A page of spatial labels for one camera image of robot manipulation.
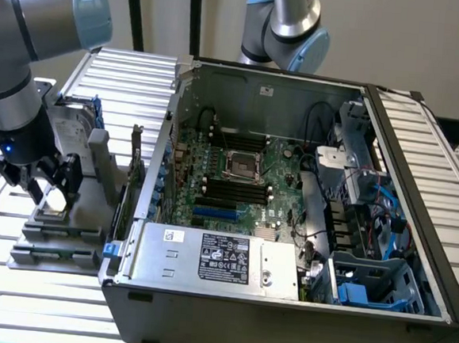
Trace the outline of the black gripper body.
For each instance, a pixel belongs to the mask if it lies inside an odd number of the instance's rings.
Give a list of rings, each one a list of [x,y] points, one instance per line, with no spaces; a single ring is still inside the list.
[[[0,130],[0,150],[13,165],[31,166],[39,178],[54,182],[62,164],[55,133],[45,107],[22,128]]]

